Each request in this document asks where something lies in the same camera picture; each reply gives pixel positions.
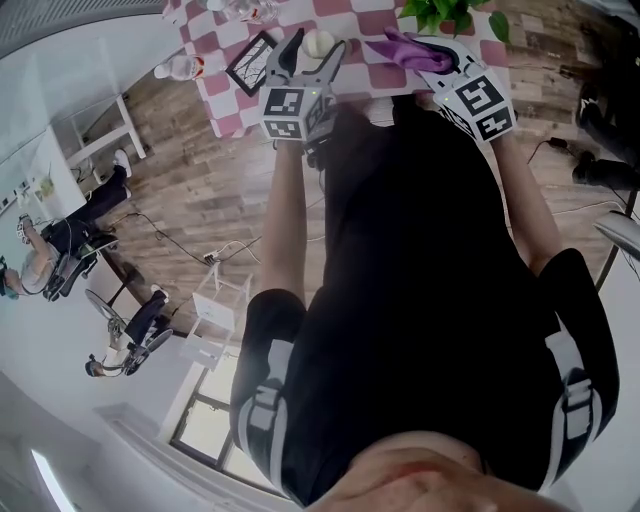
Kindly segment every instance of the picture frame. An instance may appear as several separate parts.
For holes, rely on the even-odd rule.
[[[227,66],[227,74],[249,97],[253,97],[267,80],[267,59],[277,46],[264,30],[254,37]]]

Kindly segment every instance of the pink and white checkered tablecloth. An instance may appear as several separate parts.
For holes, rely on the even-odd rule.
[[[355,100],[410,94],[427,90],[425,82],[413,71],[405,71],[373,52],[364,41],[385,40],[384,28],[417,32],[415,18],[397,19],[406,0],[289,0],[280,3],[276,22],[252,25],[225,22],[218,14],[204,10],[196,0],[169,0],[171,19],[180,27],[187,54],[218,53],[231,62],[261,30],[276,40],[304,27],[317,28],[351,41],[352,51],[344,60],[333,90],[340,100]],[[471,11],[472,26],[458,36],[476,55],[498,74],[510,89],[507,54],[489,26],[493,3]],[[453,25],[444,22],[437,35],[453,37]],[[242,136],[246,128],[258,124],[259,94],[247,96],[226,73],[197,80],[198,89],[218,137]]]

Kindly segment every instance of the white ball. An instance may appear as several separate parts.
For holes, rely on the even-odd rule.
[[[312,59],[324,59],[336,44],[336,38],[326,30],[313,29],[304,36],[302,50]]]

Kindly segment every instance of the plastic bottle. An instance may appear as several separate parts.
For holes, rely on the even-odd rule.
[[[186,81],[215,75],[225,68],[223,58],[218,55],[176,55],[156,66],[153,74],[156,78]]]
[[[227,21],[269,23],[278,17],[278,4],[274,0],[198,0],[210,11],[217,11]]]

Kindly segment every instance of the shoe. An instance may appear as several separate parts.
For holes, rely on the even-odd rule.
[[[580,128],[584,128],[587,125],[586,119],[584,119],[584,111],[589,105],[598,104],[598,90],[589,83],[582,86],[580,90],[580,99],[578,103],[578,109],[576,110],[576,124]]]
[[[124,149],[118,149],[113,155],[113,165],[124,167],[127,171],[127,178],[131,178],[131,163]]]
[[[165,295],[164,303],[169,304],[169,294],[160,288],[157,284],[151,285],[151,293],[162,292]]]

